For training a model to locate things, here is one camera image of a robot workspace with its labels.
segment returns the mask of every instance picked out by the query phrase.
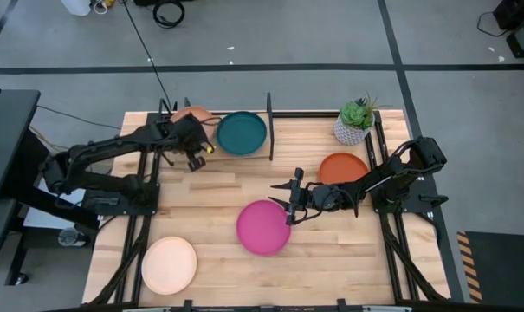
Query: succulent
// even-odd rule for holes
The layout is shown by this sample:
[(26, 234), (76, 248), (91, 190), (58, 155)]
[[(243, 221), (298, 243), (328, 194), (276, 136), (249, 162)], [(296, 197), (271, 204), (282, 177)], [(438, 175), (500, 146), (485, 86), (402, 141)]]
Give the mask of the succulent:
[(349, 101), (340, 109), (340, 118), (345, 126), (366, 130), (372, 126), (375, 101), (369, 94), (365, 98)]

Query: light pink plate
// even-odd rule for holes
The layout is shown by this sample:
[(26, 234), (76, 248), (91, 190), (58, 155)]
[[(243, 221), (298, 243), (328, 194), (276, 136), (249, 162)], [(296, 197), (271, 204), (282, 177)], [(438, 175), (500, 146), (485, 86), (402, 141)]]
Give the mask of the light pink plate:
[(238, 240), (248, 251), (259, 256), (273, 256), (290, 238), (287, 213), (277, 203), (258, 200), (247, 205), (236, 221)]
[(196, 273), (196, 252), (181, 237), (165, 237), (154, 243), (142, 260), (142, 278), (156, 294), (172, 295), (183, 290)]

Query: teal plate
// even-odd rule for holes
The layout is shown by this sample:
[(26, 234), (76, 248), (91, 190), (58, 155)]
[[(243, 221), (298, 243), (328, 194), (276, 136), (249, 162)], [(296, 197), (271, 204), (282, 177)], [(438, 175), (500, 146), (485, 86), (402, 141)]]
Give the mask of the teal plate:
[(227, 153), (244, 156), (257, 151), (265, 142), (268, 129), (262, 118), (250, 112), (228, 114), (217, 127), (217, 142)]

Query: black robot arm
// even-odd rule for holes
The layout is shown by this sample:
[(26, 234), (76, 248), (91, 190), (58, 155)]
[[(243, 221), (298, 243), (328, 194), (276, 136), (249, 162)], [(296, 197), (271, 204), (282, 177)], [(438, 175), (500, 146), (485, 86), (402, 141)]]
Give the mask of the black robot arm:
[(187, 114), (174, 123), (161, 120), (139, 127), (128, 135), (73, 146), (66, 152), (48, 158), (41, 169), (46, 186), (52, 193), (69, 194), (78, 188), (117, 192), (128, 199), (127, 202), (130, 204), (148, 205), (156, 198), (145, 194), (155, 193), (151, 189), (157, 187), (156, 181), (149, 185), (143, 182), (144, 177), (139, 177), (137, 174), (129, 174), (121, 178), (87, 172), (86, 169), (96, 162), (127, 153), (175, 152), (186, 153), (189, 158), (189, 168), (191, 171), (196, 171), (205, 166), (204, 158), (196, 156), (203, 150), (212, 153), (214, 148), (206, 137), (202, 122), (192, 114)]
[[(403, 163), (401, 156), (408, 149), (410, 160)], [(408, 196), (412, 182), (419, 177), (438, 172), (445, 163), (446, 158), (435, 140), (419, 137), (399, 146), (385, 163), (356, 181), (332, 185), (310, 182), (302, 188), (301, 181), (304, 172), (296, 168), (295, 179), (283, 185), (271, 186), (290, 190), (289, 203), (276, 198), (271, 199), (282, 205), (288, 213), (287, 224), (289, 225), (318, 217), (323, 211), (353, 209), (357, 217), (358, 203), (369, 191), (376, 192), (376, 198), (379, 201), (385, 201), (388, 205), (400, 205), (401, 201)], [(308, 216), (307, 209), (314, 209), (317, 213)], [(304, 217), (296, 219), (297, 211), (303, 211)]]

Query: gray floor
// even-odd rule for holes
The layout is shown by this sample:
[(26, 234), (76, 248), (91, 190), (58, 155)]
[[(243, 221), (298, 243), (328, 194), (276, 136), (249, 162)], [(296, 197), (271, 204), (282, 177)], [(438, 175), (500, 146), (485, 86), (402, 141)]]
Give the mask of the gray floor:
[[(0, 0), (0, 17), (7, 2)], [(524, 63), (512, 57), (504, 38), (475, 29), (479, 14), (498, 0), (386, 4), (404, 64)], [(172, 30), (156, 27), (148, 10), (129, 6), (159, 66), (392, 64), (375, 0), (197, 0), (184, 6), (186, 18)], [(499, 31), (490, 16), (483, 27)], [(59, 1), (19, 0), (0, 35), (0, 68), (105, 66), (149, 66), (120, 4), (104, 16), (74, 17)], [(435, 137), (449, 159), (436, 175), (439, 192), (450, 197), (443, 206), (449, 233), (524, 234), (524, 71), (406, 75), (423, 133)], [(160, 77), (173, 101), (188, 96), (211, 109), (263, 108), (266, 92), (276, 109), (337, 108), (365, 91), (377, 95), (379, 105), (404, 108), (394, 71), (228, 70)], [(152, 73), (0, 75), (0, 87), (39, 89), (41, 105), (111, 125), (119, 125), (125, 111), (156, 109), (163, 96)], [(42, 110), (33, 126), (63, 146), (114, 135)], [(10, 238), (0, 258), (0, 311), (77, 305), (90, 250), (29, 254), (24, 268), (33, 279), (9, 288), (3, 280), (16, 240)]]

